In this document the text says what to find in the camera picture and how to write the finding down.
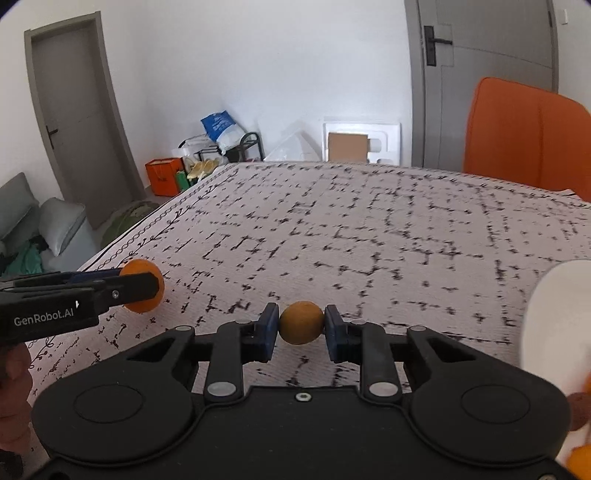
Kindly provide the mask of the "person left hand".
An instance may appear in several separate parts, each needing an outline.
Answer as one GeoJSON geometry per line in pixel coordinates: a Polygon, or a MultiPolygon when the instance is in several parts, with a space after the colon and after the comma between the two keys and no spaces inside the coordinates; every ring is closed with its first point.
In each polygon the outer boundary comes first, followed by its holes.
{"type": "Polygon", "coordinates": [[[25,344],[1,351],[1,449],[17,454],[25,453],[30,446],[30,364],[25,344]]]}

